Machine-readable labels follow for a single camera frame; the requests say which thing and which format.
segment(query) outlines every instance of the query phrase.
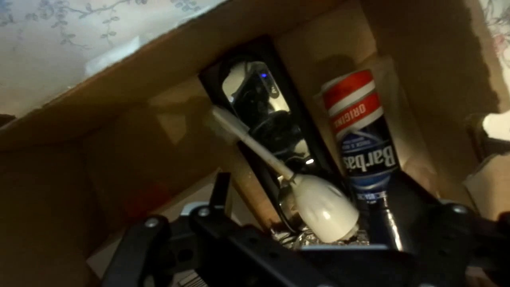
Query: cardboard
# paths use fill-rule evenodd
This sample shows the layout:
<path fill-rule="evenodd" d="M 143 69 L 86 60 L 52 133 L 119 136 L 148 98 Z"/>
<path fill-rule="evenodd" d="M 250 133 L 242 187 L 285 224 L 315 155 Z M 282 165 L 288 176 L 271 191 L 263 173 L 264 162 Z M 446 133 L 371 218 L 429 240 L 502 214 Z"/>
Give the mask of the cardboard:
<path fill-rule="evenodd" d="M 274 39 L 331 151 L 319 87 L 389 57 L 405 93 L 382 101 L 393 124 L 406 122 L 392 132 L 413 178 L 473 206 L 462 181 L 480 160 L 467 120 L 508 108 L 476 0 L 229 0 L 1 128 L 0 286 L 94 286 L 84 259 L 103 238 L 217 168 L 234 175 L 261 227 L 277 222 L 236 147 L 204 125 L 210 103 L 196 81 L 261 34 Z"/>

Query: cardboard box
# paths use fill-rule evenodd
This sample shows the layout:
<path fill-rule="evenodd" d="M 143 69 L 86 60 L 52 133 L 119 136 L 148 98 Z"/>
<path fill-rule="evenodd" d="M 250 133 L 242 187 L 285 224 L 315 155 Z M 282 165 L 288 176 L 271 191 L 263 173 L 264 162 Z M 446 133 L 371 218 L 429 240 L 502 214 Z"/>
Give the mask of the cardboard box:
<path fill-rule="evenodd" d="M 473 206 L 462 181 L 480 160 L 465 122 L 508 109 L 478 2 L 229 0 L 1 130 L 0 286 L 97 285 L 86 257 L 105 238 L 217 168 L 233 173 L 263 227 L 277 222 L 242 155 L 204 125 L 210 103 L 196 79 L 263 34 L 327 139 L 320 85 L 392 58 L 406 92 L 392 103 L 416 124 L 397 143 L 421 136 L 405 147 L 413 178 Z"/>

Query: barbasol can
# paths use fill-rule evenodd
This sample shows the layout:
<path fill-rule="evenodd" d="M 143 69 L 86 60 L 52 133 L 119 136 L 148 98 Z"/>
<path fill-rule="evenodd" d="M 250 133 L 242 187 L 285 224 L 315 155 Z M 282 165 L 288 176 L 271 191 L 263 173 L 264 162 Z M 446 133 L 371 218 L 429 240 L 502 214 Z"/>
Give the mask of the barbasol can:
<path fill-rule="evenodd" d="M 323 104 L 350 189 L 366 205 L 384 200 L 398 160 L 371 73 L 360 71 L 327 84 Z"/>

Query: black object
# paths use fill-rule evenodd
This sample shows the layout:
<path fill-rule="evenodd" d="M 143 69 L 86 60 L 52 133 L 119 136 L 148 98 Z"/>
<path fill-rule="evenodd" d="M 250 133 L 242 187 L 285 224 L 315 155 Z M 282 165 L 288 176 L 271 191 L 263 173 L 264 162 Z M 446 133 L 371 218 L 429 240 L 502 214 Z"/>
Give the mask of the black object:
<path fill-rule="evenodd" d="M 231 95 L 225 95 L 223 82 L 239 68 L 245 73 L 242 84 Z M 204 69 L 199 79 L 210 101 L 218 108 L 228 109 L 245 124 L 250 136 L 290 170 L 299 175 L 315 175 L 346 192 L 341 175 L 269 37 L 261 37 L 226 53 Z M 285 109 L 276 108 L 274 103 L 284 103 Z M 295 154 L 299 141 L 306 143 L 309 155 Z M 284 187 L 277 176 L 244 144 L 239 144 L 239 149 L 248 160 L 282 222 L 293 232 L 296 227 L 288 222 L 279 206 Z"/>
<path fill-rule="evenodd" d="M 459 205 L 430 205 L 411 229 L 413 254 L 378 246 L 290 253 L 223 214 L 226 183 L 228 176 L 220 176 L 210 205 L 196 208 L 189 218 L 174 224 L 150 218 L 132 227 L 102 286 L 142 287 L 153 278 L 156 287 L 167 287 L 177 272 L 189 269 L 212 287 L 456 287 L 465 285 L 467 267 L 481 267 L 495 283 L 508 283 L 508 214 L 495 224 Z"/>

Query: white handle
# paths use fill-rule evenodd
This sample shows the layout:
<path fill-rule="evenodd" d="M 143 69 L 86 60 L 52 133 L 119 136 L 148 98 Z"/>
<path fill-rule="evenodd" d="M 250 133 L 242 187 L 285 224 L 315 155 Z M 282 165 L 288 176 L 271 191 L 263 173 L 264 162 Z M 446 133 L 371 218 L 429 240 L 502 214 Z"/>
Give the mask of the white handle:
<path fill-rule="evenodd" d="M 261 144 L 258 144 L 242 127 L 242 124 L 231 116 L 228 111 L 213 108 L 212 117 L 233 136 L 236 136 L 240 143 L 250 147 L 268 167 L 271 167 L 277 175 L 280 175 L 285 181 L 293 178 L 293 171 L 288 170 L 280 160 L 277 160 L 269 151 L 266 151 Z"/>

